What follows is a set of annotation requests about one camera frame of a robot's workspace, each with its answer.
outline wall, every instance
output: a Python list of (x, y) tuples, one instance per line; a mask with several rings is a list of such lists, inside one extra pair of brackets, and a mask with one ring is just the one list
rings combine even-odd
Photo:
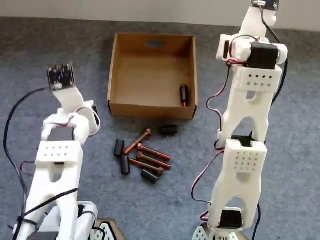
[[(249, 3), (249, 0), (0, 0), (0, 16), (239, 26)], [(276, 27), (320, 31), (319, 8), (318, 0), (281, 0)]]

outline black cylinder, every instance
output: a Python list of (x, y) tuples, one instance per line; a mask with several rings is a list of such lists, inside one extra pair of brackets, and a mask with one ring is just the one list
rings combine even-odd
[(180, 86), (180, 99), (182, 104), (189, 105), (189, 88), (186, 84)]
[(121, 158), (124, 154), (125, 141), (117, 139), (114, 146), (113, 156)]
[(128, 175), (130, 174), (130, 162), (129, 162), (128, 156), (123, 156), (120, 160), (120, 166), (121, 166), (121, 174), (122, 175)]
[(178, 132), (177, 125), (165, 125), (159, 128), (159, 133), (163, 136), (172, 136)]
[(145, 180), (149, 181), (152, 184), (156, 184), (156, 182), (159, 179), (159, 177), (145, 169), (142, 170), (141, 177), (143, 177)]

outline screw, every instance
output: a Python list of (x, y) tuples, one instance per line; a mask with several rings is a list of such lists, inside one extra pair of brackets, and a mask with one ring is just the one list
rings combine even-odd
[(149, 163), (160, 165), (161, 167), (163, 167), (165, 169), (170, 169), (171, 168), (171, 165), (169, 165), (167, 163), (164, 163), (162, 161), (156, 160), (156, 159), (154, 159), (152, 157), (143, 155), (143, 153), (141, 151), (138, 151), (136, 153), (136, 157), (137, 157), (137, 159), (142, 159), (142, 160), (145, 160), (145, 161), (147, 161)]
[(137, 161), (133, 158), (130, 158), (129, 159), (130, 163), (134, 164), (134, 165), (137, 165), (141, 168), (144, 168), (144, 169), (150, 169), (152, 171), (155, 171), (158, 173), (159, 176), (162, 176), (165, 172), (165, 169), (163, 167), (155, 167), (155, 166), (151, 166), (149, 164), (146, 164), (146, 163), (143, 163), (143, 162), (140, 162), (140, 161)]
[(151, 129), (148, 128), (145, 130), (144, 134), (139, 137), (136, 141), (134, 141), (134, 143), (132, 143), (125, 151), (124, 154), (127, 155), (128, 153), (130, 153), (136, 146), (138, 143), (140, 143), (143, 139), (145, 139), (147, 136), (151, 136)]
[(136, 146), (136, 149), (137, 149), (138, 151), (145, 151), (145, 152), (148, 152), (148, 153), (150, 153), (150, 154), (156, 155), (156, 156), (158, 156), (158, 157), (160, 157), (160, 158), (163, 158), (163, 159), (166, 160), (166, 161), (170, 161), (170, 159), (171, 159), (170, 156), (165, 155), (165, 154), (162, 153), (162, 152), (153, 150), (153, 149), (151, 149), (151, 148), (149, 148), (149, 147), (146, 147), (146, 146), (142, 145), (142, 143), (138, 143), (138, 145)]

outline red wire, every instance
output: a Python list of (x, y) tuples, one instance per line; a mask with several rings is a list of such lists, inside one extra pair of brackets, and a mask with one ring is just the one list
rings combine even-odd
[(25, 172), (24, 170), (24, 165), (25, 164), (34, 164), (35, 162), (34, 161), (23, 161), (21, 164), (20, 164), (20, 171), (23, 172), (24, 174), (27, 174), (29, 176), (32, 176), (31, 173), (28, 173), (28, 172)]
[(208, 213), (209, 213), (209, 211), (205, 211), (204, 213), (202, 213), (202, 214), (200, 215), (200, 219), (201, 219), (202, 221), (204, 221), (204, 222), (208, 222), (208, 221), (209, 221), (208, 218), (205, 217), (206, 215), (208, 215)]
[(209, 98), (207, 99), (207, 101), (206, 101), (206, 108), (209, 109), (210, 111), (213, 111), (213, 112), (215, 112), (216, 114), (218, 114), (218, 116), (219, 116), (219, 121), (220, 121), (220, 129), (221, 129), (221, 127), (222, 127), (222, 117), (223, 117), (223, 116), (222, 116), (221, 112), (220, 112), (218, 109), (215, 109), (215, 108), (211, 108), (211, 107), (210, 107), (210, 102), (211, 102), (211, 100), (212, 100), (213, 98), (220, 96), (220, 95), (224, 92), (224, 90), (226, 89), (227, 82), (228, 82), (229, 75), (230, 75), (230, 69), (231, 69), (231, 68), (228, 67), (228, 72), (227, 72), (227, 75), (226, 75), (226, 79), (225, 79), (224, 84), (223, 84), (222, 88), (220, 89), (220, 91), (218, 91), (215, 95), (209, 97)]
[(208, 163), (208, 165), (204, 168), (204, 170), (199, 174), (199, 176), (196, 177), (196, 179), (194, 180), (193, 184), (192, 184), (192, 188), (191, 188), (191, 197), (193, 200), (195, 200), (196, 202), (202, 202), (202, 203), (207, 203), (211, 205), (211, 202), (206, 201), (206, 200), (199, 200), (199, 199), (195, 199), (194, 197), (194, 191), (196, 188), (196, 185), (198, 184), (198, 182), (200, 181), (200, 179), (203, 177), (203, 175), (206, 173), (206, 171), (208, 170), (208, 168), (210, 167), (210, 165), (214, 162), (214, 160), (220, 155), (224, 153), (224, 151), (220, 151), (218, 152), (215, 157)]

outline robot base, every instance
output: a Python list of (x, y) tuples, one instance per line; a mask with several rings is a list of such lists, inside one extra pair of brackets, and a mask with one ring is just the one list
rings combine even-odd
[(248, 240), (241, 232), (228, 232), (224, 235), (211, 232), (207, 223), (198, 226), (193, 233), (192, 240)]

